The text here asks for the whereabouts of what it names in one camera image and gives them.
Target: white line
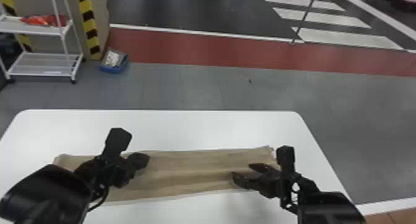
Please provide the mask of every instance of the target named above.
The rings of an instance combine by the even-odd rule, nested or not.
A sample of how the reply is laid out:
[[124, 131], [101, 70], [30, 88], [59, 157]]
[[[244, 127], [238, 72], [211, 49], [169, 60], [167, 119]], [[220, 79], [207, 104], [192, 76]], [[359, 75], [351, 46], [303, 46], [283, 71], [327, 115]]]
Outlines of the white line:
[[110, 27], [111, 28], [132, 29], [132, 30], [145, 30], [145, 31], [153, 31], [153, 32], [185, 33], [185, 34], [203, 35], [203, 36], [242, 38], [242, 39], [262, 40], [262, 41], [292, 42], [292, 39], [289, 39], [289, 38], [259, 37], [259, 36], [252, 36], [252, 35], [240, 35], [240, 34], [230, 34], [230, 33], [216, 33], [216, 32], [203, 32], [203, 31], [183, 30], [183, 29], [175, 29], [175, 28], [157, 28], [157, 27], [125, 25], [125, 24], [110, 24]]
[[[281, 18], [291, 19], [291, 20], [302, 20], [305, 12], [290, 10], [290, 9], [281, 9], [273, 8]], [[345, 25], [353, 27], [362, 27], [362, 28], [371, 28], [366, 23], [362, 22], [356, 17], [348, 17], [344, 15], [331, 15], [331, 14], [322, 14], [317, 12], [309, 12], [306, 16], [306, 21], [325, 23], [325, 24], [334, 24], [334, 25]]]
[[416, 197], [357, 205], [363, 215], [386, 213], [416, 207]]
[[382, 36], [303, 28], [299, 32], [299, 37], [304, 41], [317, 43], [403, 50], [401, 46]]
[[[304, 7], [308, 7], [311, 2], [311, 0], [265, 0], [265, 1], [276, 2], [279, 4], [291, 4], [291, 5], [304, 6]], [[337, 4], [334, 4], [333, 2], [326, 2], [326, 1], [315, 1], [312, 7], [345, 11], [342, 7], [338, 6]]]
[[371, 7], [370, 5], [366, 4], [361, 0], [348, 0], [353, 4], [361, 7], [362, 9], [366, 10], [367, 12], [371, 13], [373, 16], [379, 18], [380, 20], [386, 22], [388, 25], [394, 27], [398, 31], [406, 34], [408, 37], [416, 41], [416, 31], [409, 28], [408, 26], [404, 25], [403, 23], [393, 19], [392, 17], [382, 13], [381, 11]]

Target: white table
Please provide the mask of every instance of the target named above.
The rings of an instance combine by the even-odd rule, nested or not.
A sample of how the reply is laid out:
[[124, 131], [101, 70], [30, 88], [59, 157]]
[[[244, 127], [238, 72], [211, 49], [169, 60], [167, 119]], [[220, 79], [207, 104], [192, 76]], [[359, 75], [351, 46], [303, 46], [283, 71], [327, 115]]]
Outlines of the white table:
[[[0, 196], [61, 153], [97, 155], [112, 127], [133, 134], [128, 151], [291, 145], [297, 171], [324, 191], [346, 194], [301, 116], [289, 111], [87, 111], [19, 113], [0, 141]], [[278, 199], [257, 192], [210, 192], [104, 205], [84, 223], [296, 224]]]

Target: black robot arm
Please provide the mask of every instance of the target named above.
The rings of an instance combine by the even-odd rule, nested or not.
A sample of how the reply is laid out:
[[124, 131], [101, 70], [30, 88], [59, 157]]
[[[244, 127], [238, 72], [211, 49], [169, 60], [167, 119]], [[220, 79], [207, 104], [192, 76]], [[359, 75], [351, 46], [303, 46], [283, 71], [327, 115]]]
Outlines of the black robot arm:
[[[101, 205], [111, 186], [123, 187], [149, 156], [120, 156], [132, 135], [121, 128], [108, 134], [101, 155], [81, 164], [74, 172], [46, 165], [16, 184], [0, 200], [0, 217], [16, 224], [80, 224], [87, 212]], [[90, 203], [101, 199], [94, 206]]]
[[365, 223], [362, 214], [341, 192], [322, 192], [314, 181], [296, 172], [293, 147], [279, 147], [276, 157], [280, 171], [263, 163], [250, 164], [260, 176], [247, 178], [233, 172], [234, 183], [259, 191], [269, 199], [278, 197], [282, 209], [298, 215], [299, 224]]

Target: yellow and black striped pillar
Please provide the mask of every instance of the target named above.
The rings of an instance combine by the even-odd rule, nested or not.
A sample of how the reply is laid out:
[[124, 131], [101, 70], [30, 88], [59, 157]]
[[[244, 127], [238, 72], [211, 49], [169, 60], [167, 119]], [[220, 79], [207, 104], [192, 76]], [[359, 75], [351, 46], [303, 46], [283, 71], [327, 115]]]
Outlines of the yellow and black striped pillar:
[[[9, 14], [9, 15], [13, 15], [13, 16], [17, 16], [17, 11], [14, 5], [13, 0], [1, 0], [4, 10]], [[27, 51], [32, 52], [32, 44], [30, 42], [30, 39], [27, 35], [24, 34], [18, 34], [17, 35], [17, 40], [19, 40], [23, 46], [25, 47], [25, 49]]]
[[79, 11], [82, 16], [83, 28], [87, 37], [87, 47], [91, 54], [91, 59], [101, 58], [100, 41], [98, 39], [97, 23], [94, 17], [91, 0], [79, 0]]

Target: fabric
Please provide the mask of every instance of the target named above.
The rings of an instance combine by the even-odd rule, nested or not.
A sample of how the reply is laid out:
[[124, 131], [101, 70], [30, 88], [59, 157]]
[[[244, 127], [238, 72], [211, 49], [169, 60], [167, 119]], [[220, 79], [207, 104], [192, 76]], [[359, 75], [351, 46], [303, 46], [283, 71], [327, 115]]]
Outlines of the fabric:
[[[142, 151], [140, 153], [150, 156], [147, 167], [137, 171], [127, 186], [121, 189], [112, 187], [107, 201], [236, 189], [238, 187], [232, 181], [232, 171], [255, 175], [248, 168], [249, 163], [266, 163], [279, 168], [272, 151], [271, 147], [187, 152]], [[55, 158], [54, 164], [73, 171], [92, 158], [93, 156], [60, 155]]]

